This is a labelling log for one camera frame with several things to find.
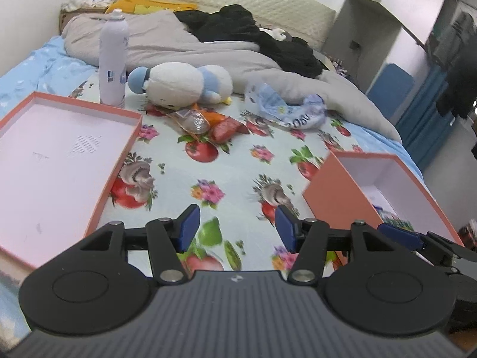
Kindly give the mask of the orange clear snack pack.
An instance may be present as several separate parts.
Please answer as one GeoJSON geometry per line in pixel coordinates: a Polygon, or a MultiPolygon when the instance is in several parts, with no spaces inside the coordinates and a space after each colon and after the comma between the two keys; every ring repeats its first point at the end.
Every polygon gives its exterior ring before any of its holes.
{"type": "Polygon", "coordinates": [[[194,140],[201,140],[202,138],[209,138],[216,141],[217,138],[213,136],[213,132],[220,123],[227,119],[223,115],[214,110],[204,109],[194,104],[191,108],[184,108],[167,115],[181,130],[186,132],[194,140]]]}

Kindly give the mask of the blue kimchi snack bag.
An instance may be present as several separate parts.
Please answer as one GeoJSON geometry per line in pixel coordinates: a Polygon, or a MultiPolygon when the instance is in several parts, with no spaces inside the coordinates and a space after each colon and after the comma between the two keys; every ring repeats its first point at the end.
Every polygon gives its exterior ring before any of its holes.
{"type": "Polygon", "coordinates": [[[377,205],[374,206],[374,209],[376,210],[377,214],[380,216],[380,218],[382,219],[384,223],[399,229],[404,229],[409,232],[414,231],[409,221],[401,219],[393,212],[387,211],[383,207],[377,206],[377,205]]]}

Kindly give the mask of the red sausage snack pack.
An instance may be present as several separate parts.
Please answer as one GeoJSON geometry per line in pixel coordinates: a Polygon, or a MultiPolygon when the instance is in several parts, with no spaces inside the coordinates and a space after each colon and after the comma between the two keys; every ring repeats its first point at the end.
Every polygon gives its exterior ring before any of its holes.
{"type": "Polygon", "coordinates": [[[226,117],[223,121],[219,122],[209,132],[209,139],[217,144],[223,144],[228,142],[236,134],[249,134],[249,129],[245,124],[238,122],[232,117],[226,117]]]}

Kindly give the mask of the pink box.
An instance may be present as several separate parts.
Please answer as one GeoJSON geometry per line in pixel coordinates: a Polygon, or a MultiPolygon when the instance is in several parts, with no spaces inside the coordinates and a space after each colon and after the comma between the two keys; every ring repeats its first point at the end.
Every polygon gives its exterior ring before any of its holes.
{"type": "Polygon", "coordinates": [[[462,245],[428,189],[394,154],[330,153],[302,195],[315,218],[335,229],[354,221],[376,228],[383,223],[381,208],[417,233],[431,231],[462,245]]]}

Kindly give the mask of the fruit pattern bed mat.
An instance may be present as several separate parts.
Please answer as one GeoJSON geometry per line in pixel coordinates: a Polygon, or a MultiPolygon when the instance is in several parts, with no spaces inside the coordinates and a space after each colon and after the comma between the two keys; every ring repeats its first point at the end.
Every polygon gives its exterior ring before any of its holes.
{"type": "Polygon", "coordinates": [[[295,255],[276,232],[276,207],[285,204],[299,218],[309,217],[302,193],[327,155],[362,151],[340,121],[308,132],[282,130],[245,111],[239,98],[219,112],[247,132],[220,145],[190,137],[141,95],[127,93],[125,105],[142,114],[142,127],[100,223],[140,227],[197,204],[200,227],[180,258],[188,272],[290,270],[295,255]]]}

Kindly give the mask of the blue curtain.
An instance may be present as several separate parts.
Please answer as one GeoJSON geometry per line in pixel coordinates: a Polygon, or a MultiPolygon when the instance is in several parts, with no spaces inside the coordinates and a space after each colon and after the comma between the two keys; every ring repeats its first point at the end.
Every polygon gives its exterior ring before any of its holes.
{"type": "Polygon", "coordinates": [[[451,133],[453,116],[440,116],[436,102],[448,86],[446,72],[433,65],[396,128],[413,162],[424,172],[451,133]]]}

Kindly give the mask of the crumpled blue white plastic bag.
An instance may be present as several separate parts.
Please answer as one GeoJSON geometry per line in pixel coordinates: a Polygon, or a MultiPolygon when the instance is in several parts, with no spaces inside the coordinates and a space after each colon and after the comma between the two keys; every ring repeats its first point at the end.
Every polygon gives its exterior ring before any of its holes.
{"type": "Polygon", "coordinates": [[[244,93],[245,109],[284,129],[317,129],[327,119],[327,107],[321,96],[313,94],[298,105],[287,104],[267,83],[249,82],[244,93]]]}

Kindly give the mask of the pink box lid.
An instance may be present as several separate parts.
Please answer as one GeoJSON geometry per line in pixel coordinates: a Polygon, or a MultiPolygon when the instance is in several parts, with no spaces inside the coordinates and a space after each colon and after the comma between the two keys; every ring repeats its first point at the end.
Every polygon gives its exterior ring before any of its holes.
{"type": "Polygon", "coordinates": [[[33,270],[95,231],[142,115],[33,92],[1,119],[1,252],[33,270]]]}

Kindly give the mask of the white blue plush toy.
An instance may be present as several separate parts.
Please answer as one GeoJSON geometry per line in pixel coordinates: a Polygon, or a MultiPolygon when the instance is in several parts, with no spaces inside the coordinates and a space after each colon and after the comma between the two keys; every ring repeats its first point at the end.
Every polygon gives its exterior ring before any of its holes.
{"type": "Polygon", "coordinates": [[[183,62],[138,67],[129,74],[128,86],[133,93],[144,94],[153,105],[172,110],[194,104],[222,104],[233,93],[232,77],[223,67],[195,67],[183,62]]]}

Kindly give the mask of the blue chair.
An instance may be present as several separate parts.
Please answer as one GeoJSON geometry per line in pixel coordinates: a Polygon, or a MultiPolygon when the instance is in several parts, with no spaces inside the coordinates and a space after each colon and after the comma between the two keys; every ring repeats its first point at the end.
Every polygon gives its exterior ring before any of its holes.
{"type": "Polygon", "coordinates": [[[398,65],[387,64],[368,91],[368,98],[379,111],[390,119],[407,98],[415,80],[398,65]]]}

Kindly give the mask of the grey duvet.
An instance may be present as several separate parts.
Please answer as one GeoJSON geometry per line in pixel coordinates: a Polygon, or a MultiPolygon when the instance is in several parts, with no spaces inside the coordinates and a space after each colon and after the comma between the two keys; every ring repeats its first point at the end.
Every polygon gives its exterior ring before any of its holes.
{"type": "Polygon", "coordinates": [[[268,83],[289,104],[299,104],[311,94],[320,95],[327,108],[347,121],[400,141],[394,125],[352,82],[324,70],[306,78],[285,72],[259,51],[257,44],[243,41],[201,43],[170,10],[149,15],[126,15],[129,28],[127,70],[154,67],[165,62],[183,62],[195,67],[217,65],[233,80],[234,92],[243,94],[249,80],[268,83]]]}

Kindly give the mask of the black white plush toy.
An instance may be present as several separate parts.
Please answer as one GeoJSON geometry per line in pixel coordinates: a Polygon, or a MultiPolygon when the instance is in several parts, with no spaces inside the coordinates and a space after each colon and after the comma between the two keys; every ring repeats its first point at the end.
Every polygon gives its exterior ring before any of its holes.
{"type": "Polygon", "coordinates": [[[276,27],[273,29],[269,29],[266,27],[260,27],[260,31],[266,33],[275,41],[291,41],[292,36],[282,28],[276,27]]]}

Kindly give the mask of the light blue bed sheet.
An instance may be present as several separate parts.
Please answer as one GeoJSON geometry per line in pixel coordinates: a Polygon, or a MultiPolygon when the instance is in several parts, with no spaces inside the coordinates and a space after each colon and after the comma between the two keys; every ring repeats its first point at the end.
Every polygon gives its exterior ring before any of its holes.
{"type": "Polygon", "coordinates": [[[0,79],[0,115],[5,116],[33,91],[68,96],[97,71],[69,56],[64,40],[52,37],[0,79]]]}

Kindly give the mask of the black clothing pile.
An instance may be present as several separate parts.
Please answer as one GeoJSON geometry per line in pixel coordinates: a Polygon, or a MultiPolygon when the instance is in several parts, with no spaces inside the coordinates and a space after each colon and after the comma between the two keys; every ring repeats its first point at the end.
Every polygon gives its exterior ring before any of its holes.
{"type": "Polygon", "coordinates": [[[307,78],[317,78],[323,72],[323,63],[316,59],[313,49],[303,39],[292,36],[279,41],[273,38],[257,26],[249,10],[238,4],[225,6],[212,14],[181,10],[176,11],[175,16],[201,42],[251,42],[286,72],[307,78]]]}

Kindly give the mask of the yellow pillow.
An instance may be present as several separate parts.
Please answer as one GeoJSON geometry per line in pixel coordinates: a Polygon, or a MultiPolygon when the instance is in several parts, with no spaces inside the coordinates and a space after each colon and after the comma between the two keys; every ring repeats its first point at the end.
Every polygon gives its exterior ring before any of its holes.
{"type": "Polygon", "coordinates": [[[190,2],[172,2],[163,0],[117,0],[111,4],[106,13],[121,10],[127,14],[147,15],[159,10],[185,11],[197,10],[198,5],[190,2]]]}

